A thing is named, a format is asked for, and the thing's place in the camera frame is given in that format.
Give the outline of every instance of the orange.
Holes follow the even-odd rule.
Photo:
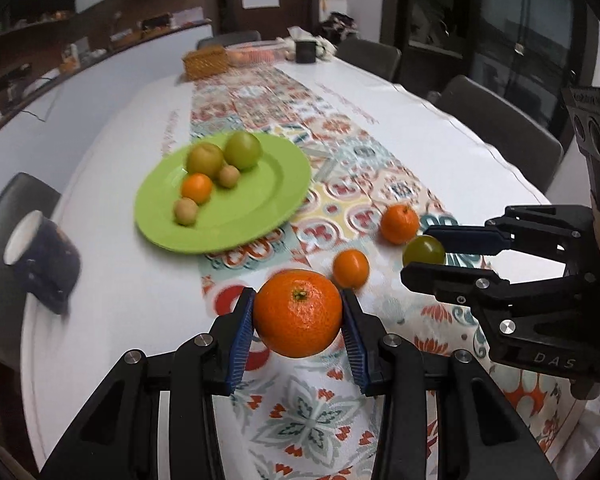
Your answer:
[[[333,261],[333,279],[342,288],[360,288],[369,277],[369,261],[357,249],[342,251]]]
[[[382,236],[396,245],[407,243],[418,233],[419,228],[420,218],[407,204],[390,206],[380,220]]]
[[[274,352],[293,358],[322,352],[338,335],[342,301],[333,283],[310,270],[273,275],[253,303],[253,325]]]
[[[194,173],[182,181],[180,194],[183,198],[190,198],[198,205],[205,203],[211,196],[214,183],[202,173]]]

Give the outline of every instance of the patterned table runner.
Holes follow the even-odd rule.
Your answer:
[[[368,132],[272,67],[232,70],[197,82],[190,128],[192,140],[243,128],[286,137],[304,151],[313,175],[304,204],[288,223],[250,244],[200,256],[209,316],[229,312],[243,287],[258,290],[282,269],[308,268],[329,276],[335,255],[357,248],[371,264],[368,283],[358,292],[362,309],[423,351],[472,352],[542,450],[555,455],[566,439],[564,434],[556,437],[576,406],[569,381],[492,363],[468,308],[438,303],[402,285],[402,250],[378,235],[385,208],[409,203],[423,230],[458,222]],[[482,257],[467,254],[448,254],[447,264],[487,266]],[[434,396],[427,397],[427,474],[435,476],[438,427]],[[244,382],[232,404],[262,478],[370,478],[382,399],[360,395],[341,336],[323,353],[301,360],[273,354],[254,337]]]

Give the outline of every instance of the green grape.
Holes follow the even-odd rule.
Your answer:
[[[445,248],[433,236],[416,236],[404,248],[402,264],[406,267],[411,262],[423,264],[444,264],[446,261]]]

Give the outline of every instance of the black container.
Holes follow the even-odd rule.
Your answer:
[[[296,41],[296,63],[315,63],[315,40]]]
[[[4,251],[16,281],[56,314],[67,311],[80,275],[80,254],[71,240],[40,211],[16,226]]]

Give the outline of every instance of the small round fruit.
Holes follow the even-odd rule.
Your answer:
[[[199,142],[193,146],[187,155],[186,170],[187,173],[202,173],[213,179],[218,176],[224,155],[220,146],[211,142]]]
[[[261,156],[260,141],[258,137],[249,132],[235,132],[224,147],[224,160],[240,171],[255,166]]]
[[[402,253],[402,264],[406,267],[411,262],[442,265],[446,262],[445,248],[433,236],[416,236]]]
[[[223,166],[220,173],[218,173],[218,184],[227,189],[231,189],[238,184],[239,179],[240,171],[235,166],[229,166],[227,164],[226,166]]]
[[[338,289],[311,270],[274,274],[253,303],[253,325],[262,342],[274,352],[293,358],[326,349],[342,323]]]
[[[211,196],[214,183],[211,179],[202,173],[194,173],[185,177],[182,181],[180,194],[183,198],[190,198],[198,205],[202,205]]]
[[[173,216],[180,225],[193,225],[198,217],[198,204],[190,198],[176,200],[173,204]]]
[[[360,288],[369,278],[369,261],[357,249],[342,251],[333,261],[333,279],[342,288]]]
[[[382,236],[395,245],[411,240],[418,233],[419,228],[418,214],[406,204],[390,206],[380,220]]]

